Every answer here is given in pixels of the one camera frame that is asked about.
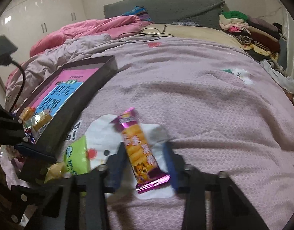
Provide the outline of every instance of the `white fabric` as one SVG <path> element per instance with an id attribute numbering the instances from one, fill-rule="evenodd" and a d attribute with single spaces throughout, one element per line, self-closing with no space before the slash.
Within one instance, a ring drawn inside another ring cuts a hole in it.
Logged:
<path id="1" fill-rule="evenodd" d="M 286 78 L 278 71 L 272 69 L 270 63 L 267 60 L 262 60 L 260 64 L 279 86 L 294 94 L 294 80 L 292 77 Z"/>
<path id="2" fill-rule="evenodd" d="M 283 12 L 283 35 L 287 39 L 287 69 L 286 72 L 294 79 L 294 20 L 285 9 Z"/>
<path id="3" fill-rule="evenodd" d="M 100 164 L 106 162 L 106 159 L 109 156 L 104 155 L 105 150 L 109 150 L 110 155 L 116 154 L 120 142 L 123 141 L 121 134 L 118 133 L 114 129 L 114 125 L 110 123 L 116 117 L 116 115 L 104 115 L 98 118 L 91 123 L 85 133 L 87 150 L 97 150 L 96 158 L 90 160 L 91 169 L 94 169 Z M 162 143 L 164 141 L 168 141 L 168 135 L 166 131 L 158 124 L 143 123 L 140 124 L 140 126 L 150 145 L 152 154 L 159 164 L 160 169 L 164 172 L 167 172 L 167 167 L 162 154 Z M 142 200 L 151 198 L 169 198 L 175 194 L 173 188 L 169 185 L 167 187 L 151 190 L 139 195 L 135 191 L 136 184 L 137 181 L 129 163 L 125 168 L 120 190 L 117 192 L 117 194 L 114 194 L 110 197 L 114 199 L 120 199 L 124 195 L 129 194 L 129 190 L 132 190 L 132 194 L 135 197 Z"/>

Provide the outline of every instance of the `screw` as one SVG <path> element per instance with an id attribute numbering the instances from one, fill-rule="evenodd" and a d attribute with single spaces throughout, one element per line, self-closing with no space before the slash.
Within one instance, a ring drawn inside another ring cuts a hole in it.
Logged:
<path id="1" fill-rule="evenodd" d="M 63 177 L 64 178 L 71 178 L 71 176 L 72 176 L 72 174 L 70 173 L 70 172 L 66 172 L 64 175 L 63 175 Z"/>
<path id="2" fill-rule="evenodd" d="M 27 196 L 24 195 L 24 194 L 22 194 L 22 195 L 20 196 L 20 198 L 22 199 L 22 201 L 25 201 L 25 202 L 28 200 Z"/>
<path id="3" fill-rule="evenodd" d="M 105 165 L 105 164 L 102 164 L 102 165 L 99 165 L 98 167 L 97 167 L 97 170 L 98 171 L 105 171 L 105 170 L 107 170 L 107 166 Z"/>
<path id="4" fill-rule="evenodd" d="M 225 172 L 225 171 L 220 171 L 218 173 L 219 178 L 227 178 L 228 176 L 229 176 L 229 174 L 227 172 Z"/>
<path id="5" fill-rule="evenodd" d="M 184 165 L 184 170 L 185 171 L 190 171 L 190 170 L 193 170 L 193 169 L 194 169 L 194 167 L 192 165 L 190 165 L 190 164 Z"/>
<path id="6" fill-rule="evenodd" d="M 18 222 L 18 218 L 17 218 L 14 214 L 11 215 L 11 219 L 12 219 L 13 222 L 15 222 L 15 223 Z"/>

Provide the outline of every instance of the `white cloth with cartoon print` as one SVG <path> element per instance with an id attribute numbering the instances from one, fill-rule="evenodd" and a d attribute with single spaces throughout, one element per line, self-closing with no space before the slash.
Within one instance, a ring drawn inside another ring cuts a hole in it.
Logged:
<path id="1" fill-rule="evenodd" d="M 116 117 L 116 115 L 104 115 L 98 118 L 91 123 L 85 133 L 87 150 L 95 149 L 97 151 L 97 156 L 90 160 L 91 169 L 96 168 L 100 164 L 104 164 L 110 155 L 116 154 L 120 142 L 123 141 L 122 135 L 110 123 Z M 143 123 L 140 126 L 160 169 L 167 172 L 162 154 L 162 143 L 168 141 L 166 131 L 158 124 Z M 110 155 L 105 156 L 106 150 L 110 152 Z M 121 188 L 114 196 L 112 195 L 112 198 L 119 199 L 129 194 L 129 190 L 132 190 L 132 194 L 139 199 L 169 198 L 174 195 L 174 190 L 171 186 L 151 190 L 139 195 L 135 191 L 136 184 L 137 180 L 135 179 L 130 163 L 128 163 L 124 170 Z"/>

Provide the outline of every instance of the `pink comforter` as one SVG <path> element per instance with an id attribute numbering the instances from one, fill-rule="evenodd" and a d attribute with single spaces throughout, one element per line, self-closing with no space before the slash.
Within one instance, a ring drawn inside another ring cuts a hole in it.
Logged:
<path id="1" fill-rule="evenodd" d="M 135 32 L 146 26 L 137 16 L 118 16 L 104 20 L 87 20 L 69 24 L 60 30 L 52 32 L 39 40 L 30 50 L 30 57 L 44 52 L 47 49 L 62 45 L 67 39 L 79 38 L 86 35 L 109 34 L 112 39 L 134 35 Z"/>

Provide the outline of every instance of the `green snack bag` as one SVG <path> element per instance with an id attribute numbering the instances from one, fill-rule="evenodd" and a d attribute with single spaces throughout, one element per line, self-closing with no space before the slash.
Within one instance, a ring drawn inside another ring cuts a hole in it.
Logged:
<path id="1" fill-rule="evenodd" d="M 90 171 L 89 160 L 86 157 L 86 139 L 82 136 L 65 150 L 64 162 L 67 172 L 81 175 Z"/>

